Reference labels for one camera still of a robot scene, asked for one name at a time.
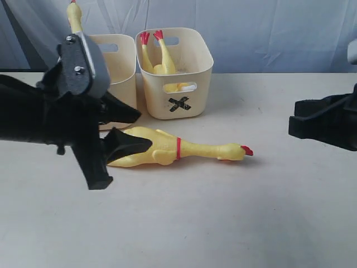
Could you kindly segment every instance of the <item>screw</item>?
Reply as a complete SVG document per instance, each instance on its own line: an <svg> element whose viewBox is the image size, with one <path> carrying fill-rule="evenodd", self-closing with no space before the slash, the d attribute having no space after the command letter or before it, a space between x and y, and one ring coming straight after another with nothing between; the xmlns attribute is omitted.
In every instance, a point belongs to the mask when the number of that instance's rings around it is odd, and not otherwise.
<svg viewBox="0 0 357 268"><path fill-rule="evenodd" d="M84 72L84 68L81 67L81 66L76 66L74 68L74 71L77 73L77 74L82 74Z"/></svg>
<svg viewBox="0 0 357 268"><path fill-rule="evenodd" d="M70 36L70 35L69 35L69 36L66 37L66 41L69 42L69 43L74 43L74 42L75 42L75 39L74 39L73 36Z"/></svg>

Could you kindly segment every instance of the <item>tabletop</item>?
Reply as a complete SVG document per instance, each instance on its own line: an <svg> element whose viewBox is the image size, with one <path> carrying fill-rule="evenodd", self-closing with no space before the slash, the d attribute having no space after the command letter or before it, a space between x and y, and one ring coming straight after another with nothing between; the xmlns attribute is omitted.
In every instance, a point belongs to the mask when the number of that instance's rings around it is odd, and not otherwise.
<svg viewBox="0 0 357 268"><path fill-rule="evenodd" d="M40 73L10 73L26 83ZM356 74L213 74L203 114L133 126L236 142L242 162L109 167L89 191L70 150L0 142L0 266L354 267L357 155L288 135L295 101L350 93Z"/></svg>

